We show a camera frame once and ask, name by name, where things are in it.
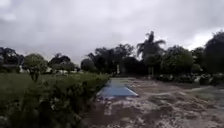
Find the puddle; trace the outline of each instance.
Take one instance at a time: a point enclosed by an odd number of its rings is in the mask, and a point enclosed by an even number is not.
[[[106,86],[99,92],[102,97],[117,97],[117,96],[138,96],[137,93],[121,83],[108,82]]]

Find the wet ground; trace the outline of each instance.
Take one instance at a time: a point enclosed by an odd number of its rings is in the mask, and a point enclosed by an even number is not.
[[[135,78],[112,78],[110,84],[137,95],[99,92],[83,120],[89,128],[224,128],[223,89]]]

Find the shrub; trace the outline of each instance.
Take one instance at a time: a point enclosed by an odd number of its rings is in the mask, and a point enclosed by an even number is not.
[[[0,88],[1,127],[78,127],[80,113],[107,80],[107,75],[79,74],[50,77],[21,90]]]

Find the gray cloud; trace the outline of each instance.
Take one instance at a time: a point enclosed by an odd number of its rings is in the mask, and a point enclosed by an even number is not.
[[[151,30],[168,46],[188,47],[224,26],[222,0],[1,1],[0,45],[47,58],[62,52],[75,62],[96,47],[136,45]]]

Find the tree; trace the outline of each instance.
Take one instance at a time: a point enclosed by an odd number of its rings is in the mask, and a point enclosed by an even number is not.
[[[201,67],[199,64],[194,64],[192,67],[191,67],[191,71],[193,73],[199,73],[202,71]]]
[[[94,53],[88,54],[88,57],[94,62],[98,72],[113,73],[117,70],[117,65],[125,57],[133,53],[134,47],[129,44],[119,44],[115,48],[96,48]]]
[[[81,69],[84,71],[93,72],[95,70],[95,66],[92,60],[84,59],[81,61]]]
[[[66,56],[66,55],[62,55],[61,53],[57,53],[51,60],[50,62],[48,63],[48,65],[50,67],[52,67],[53,65],[55,64],[60,64],[60,63],[63,63],[63,62],[71,62],[71,59]]]
[[[154,63],[153,61],[162,55],[164,50],[160,47],[160,45],[164,44],[165,41],[155,41],[153,31],[150,34],[147,33],[146,35],[147,39],[143,43],[139,43],[137,45],[137,55],[142,55],[142,59],[144,60],[145,64],[152,68],[153,75],[153,69],[158,64],[157,62]]]
[[[200,69],[205,71],[205,60],[204,60],[204,48],[198,47],[191,51],[194,58],[194,63],[200,66]]]
[[[40,72],[45,72],[47,69],[47,61],[40,54],[29,54],[24,59],[24,66],[28,70],[37,69]]]
[[[61,68],[63,70],[66,70],[68,73],[75,70],[75,64],[72,62],[64,62],[61,63]]]
[[[224,32],[213,35],[205,45],[205,64],[210,73],[224,72]]]
[[[193,63],[194,59],[187,49],[174,46],[166,51],[162,60],[162,68],[174,74],[190,73]]]

